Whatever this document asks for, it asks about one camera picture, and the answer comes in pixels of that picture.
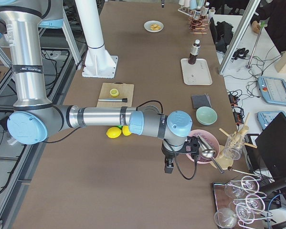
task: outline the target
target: mint green bowl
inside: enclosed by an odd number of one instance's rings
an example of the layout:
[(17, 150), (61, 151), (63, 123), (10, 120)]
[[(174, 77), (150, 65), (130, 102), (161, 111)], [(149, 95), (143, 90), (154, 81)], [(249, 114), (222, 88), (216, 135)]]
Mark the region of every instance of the mint green bowl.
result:
[(217, 113), (208, 106), (202, 106), (198, 108), (196, 118), (202, 125), (212, 125), (217, 121)]

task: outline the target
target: computer monitor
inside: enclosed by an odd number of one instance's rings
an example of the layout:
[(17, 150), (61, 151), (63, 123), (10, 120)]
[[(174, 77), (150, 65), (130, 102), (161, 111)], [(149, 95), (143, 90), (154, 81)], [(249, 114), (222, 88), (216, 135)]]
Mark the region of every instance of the computer monitor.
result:
[[(286, 116), (283, 113), (279, 113), (263, 130), (256, 145), (275, 182), (282, 185), (286, 180)], [(286, 200), (286, 187), (280, 190)]]

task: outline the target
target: lemon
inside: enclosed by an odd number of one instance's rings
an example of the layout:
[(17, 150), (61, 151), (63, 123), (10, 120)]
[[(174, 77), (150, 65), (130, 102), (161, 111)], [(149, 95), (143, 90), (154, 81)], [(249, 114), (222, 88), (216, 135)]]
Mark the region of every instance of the lemon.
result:
[(118, 127), (114, 126), (114, 127), (111, 127), (107, 130), (106, 135), (109, 138), (117, 138), (118, 136), (121, 135), (121, 133), (122, 133), (122, 130), (119, 129)]
[(123, 126), (123, 134), (125, 136), (129, 136), (130, 134), (132, 134), (129, 130), (129, 126), (127, 126), (127, 125)]
[(118, 89), (116, 89), (116, 88), (111, 89), (111, 90), (110, 90), (110, 95), (111, 95), (112, 97), (118, 96), (118, 95), (119, 95)]

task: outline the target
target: brown table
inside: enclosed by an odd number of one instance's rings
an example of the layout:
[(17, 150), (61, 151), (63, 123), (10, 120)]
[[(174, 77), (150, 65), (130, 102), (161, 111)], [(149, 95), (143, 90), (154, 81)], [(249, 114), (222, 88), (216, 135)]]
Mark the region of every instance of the brown table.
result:
[[(133, 83), (133, 105), (157, 99), (165, 114), (189, 113), (193, 129), (213, 133), (224, 145), (236, 130), (219, 63), (210, 33), (189, 34), (188, 17), (177, 4), (107, 2), (101, 13), (106, 49), (118, 55), (115, 79), (83, 78), (77, 72), (64, 104), (96, 106), (103, 82)], [(158, 33), (144, 30), (149, 20), (164, 23)], [(185, 85), (180, 59), (189, 55), (195, 39), (201, 40), (199, 58), (212, 75), (211, 86)], [(202, 126), (196, 121), (192, 94), (208, 93), (218, 121)], [(211, 165), (200, 165), (192, 181), (175, 168), (165, 174), (161, 141), (130, 135), (109, 139), (106, 126), (78, 130), (66, 140), (46, 146), (33, 181), (17, 216), (15, 229), (192, 229), (216, 228), (213, 220), (212, 182), (227, 182), (236, 174), (221, 175)], [(60, 139), (64, 131), (50, 140)], [(193, 163), (178, 157), (182, 171), (190, 176)], [(244, 158), (234, 167), (245, 170)]]

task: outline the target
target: metal spoon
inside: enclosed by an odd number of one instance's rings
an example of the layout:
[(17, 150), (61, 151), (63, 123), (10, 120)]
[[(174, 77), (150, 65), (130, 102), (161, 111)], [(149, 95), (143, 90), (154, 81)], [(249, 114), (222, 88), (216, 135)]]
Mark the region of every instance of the metal spoon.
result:
[(204, 159), (211, 159), (212, 162), (214, 163), (214, 165), (220, 171), (220, 173), (224, 173), (224, 170), (221, 168), (221, 166), (218, 164), (218, 162), (214, 158), (214, 156), (216, 154), (215, 149), (213, 147), (211, 147), (209, 145), (209, 143), (207, 143), (207, 141), (205, 141), (205, 139), (203, 137), (197, 136), (197, 138), (198, 138), (198, 142), (199, 142), (201, 149), (202, 149), (201, 156)]

